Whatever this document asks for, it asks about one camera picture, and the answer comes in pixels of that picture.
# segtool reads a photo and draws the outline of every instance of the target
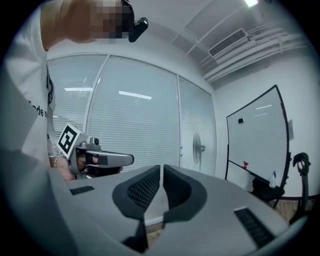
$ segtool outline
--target ceiling beam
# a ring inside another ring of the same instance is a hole
[[[177,37],[181,34],[181,32],[186,28],[186,26],[204,9],[206,8],[212,1],[215,0],[206,0],[185,20],[184,24],[180,27],[174,39],[171,41],[171,44],[177,39]]]
[[[200,38],[199,41],[196,41],[196,43],[191,47],[191,49],[185,54],[186,56],[198,45],[201,43],[201,41],[203,39],[205,39],[207,37],[207,35],[209,35],[212,31],[214,31],[219,25],[221,25],[223,22],[225,22],[227,19],[229,19],[230,17],[232,17],[234,14],[240,12],[241,10],[243,10],[245,7],[241,7],[239,9],[236,9],[234,12],[230,13],[228,16],[226,16],[225,18],[223,18],[222,20],[220,20],[213,28],[211,28],[207,33],[204,34],[203,37]]]

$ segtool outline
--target person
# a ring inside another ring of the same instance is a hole
[[[22,152],[48,167],[57,168],[66,181],[75,176],[67,159],[55,155],[57,137],[53,126],[55,88],[47,67],[47,51],[63,40],[90,43],[127,35],[134,13],[127,0],[51,0],[43,3],[22,26],[4,57],[4,68],[24,98],[38,113]],[[77,156],[77,167],[86,166]]]

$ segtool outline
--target whiteboard black frame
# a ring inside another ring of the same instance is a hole
[[[257,97],[256,99],[254,99],[253,101],[251,101],[250,103],[248,103],[247,105],[243,106],[242,108],[238,109],[237,111],[233,112],[232,114],[228,115],[226,117],[226,126],[227,126],[227,130],[228,130],[228,145],[227,145],[227,159],[226,159],[226,171],[225,171],[225,180],[227,181],[228,179],[228,168],[229,168],[229,162],[233,163],[234,165],[242,168],[243,170],[247,171],[249,174],[251,174],[252,176],[254,176],[255,178],[269,184],[270,181],[260,177],[259,175],[256,175],[255,173],[251,172],[248,169],[243,168],[242,166],[236,164],[235,162],[232,162],[229,160],[229,125],[228,125],[228,117],[234,115],[235,113],[239,112],[240,110],[246,108],[247,106],[249,106],[250,104],[252,104],[253,102],[257,101],[258,99],[260,99],[261,97],[263,97],[264,95],[266,95],[267,93],[269,93],[270,91],[272,91],[273,89],[276,89],[279,98],[280,98],[280,102],[281,102],[281,106],[282,106],[282,111],[283,111],[283,117],[284,117],[284,121],[285,121],[285,130],[286,130],[286,160],[285,160],[285,166],[284,166],[284,172],[283,172],[283,176],[282,176],[282,181],[280,184],[280,188],[283,189],[285,184],[286,184],[286,180],[288,177],[288,172],[289,172],[289,167],[290,167],[290,161],[291,161],[291,153],[289,152],[289,125],[288,125],[288,119],[287,119],[287,112],[286,112],[286,108],[285,108],[285,104],[284,101],[282,99],[281,93],[279,91],[278,86],[275,84],[274,86],[272,86],[269,90],[267,90],[266,92],[264,92],[263,94],[261,94],[259,97]]]

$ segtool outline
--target red object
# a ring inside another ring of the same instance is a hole
[[[244,168],[244,169],[247,169],[247,166],[248,166],[248,164],[249,164],[249,163],[248,163],[248,162],[243,161],[243,164],[244,164],[244,167],[243,167],[243,168]]]

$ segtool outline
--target whiteboard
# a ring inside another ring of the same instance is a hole
[[[229,162],[280,187],[289,151],[286,111],[275,85],[227,118]]]

